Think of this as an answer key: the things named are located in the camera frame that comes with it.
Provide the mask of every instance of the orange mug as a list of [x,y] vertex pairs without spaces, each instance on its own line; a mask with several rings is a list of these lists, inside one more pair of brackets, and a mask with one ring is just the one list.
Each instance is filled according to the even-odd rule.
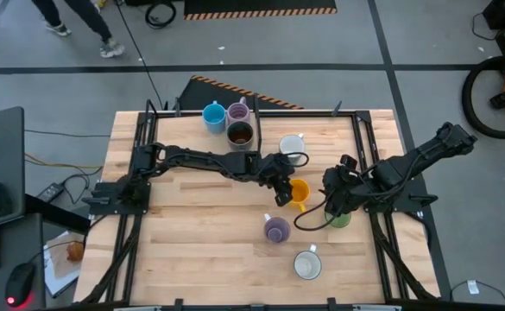
[[304,202],[310,197],[310,186],[307,182],[300,179],[293,179],[290,181],[290,185],[293,186],[293,199],[292,203],[300,208],[301,212],[306,211],[306,205]]

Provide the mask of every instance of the blue mug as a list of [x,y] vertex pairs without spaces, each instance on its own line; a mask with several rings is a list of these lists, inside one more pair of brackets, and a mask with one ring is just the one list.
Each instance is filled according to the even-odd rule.
[[225,108],[214,100],[202,110],[202,118],[206,128],[212,134],[221,134],[225,130]]

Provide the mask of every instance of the paper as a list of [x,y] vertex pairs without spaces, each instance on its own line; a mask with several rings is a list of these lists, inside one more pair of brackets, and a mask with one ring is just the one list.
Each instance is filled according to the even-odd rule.
[[480,294],[480,292],[478,291],[477,281],[475,280],[467,281],[467,287],[469,288],[469,292],[471,295]]
[[55,297],[79,276],[81,262],[71,263],[67,260],[67,247],[70,244],[52,245],[69,241],[83,241],[84,236],[77,233],[64,232],[57,238],[52,239],[43,246],[43,258],[45,263],[45,284],[51,296]]

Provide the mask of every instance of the lavender mug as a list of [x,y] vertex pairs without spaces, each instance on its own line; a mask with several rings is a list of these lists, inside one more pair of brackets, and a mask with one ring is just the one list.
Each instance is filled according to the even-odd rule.
[[241,97],[238,103],[231,104],[227,109],[227,125],[238,121],[250,123],[250,109],[246,105],[245,97]]

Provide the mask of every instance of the jeans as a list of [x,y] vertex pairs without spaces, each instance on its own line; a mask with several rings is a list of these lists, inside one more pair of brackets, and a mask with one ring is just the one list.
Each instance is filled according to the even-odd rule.
[[[37,9],[43,14],[49,25],[60,26],[59,11],[54,5],[53,0],[32,0]],[[97,12],[95,6],[90,0],[65,0],[68,6],[81,17],[81,19],[95,33],[99,34],[101,39],[106,42],[112,37],[103,17]]]

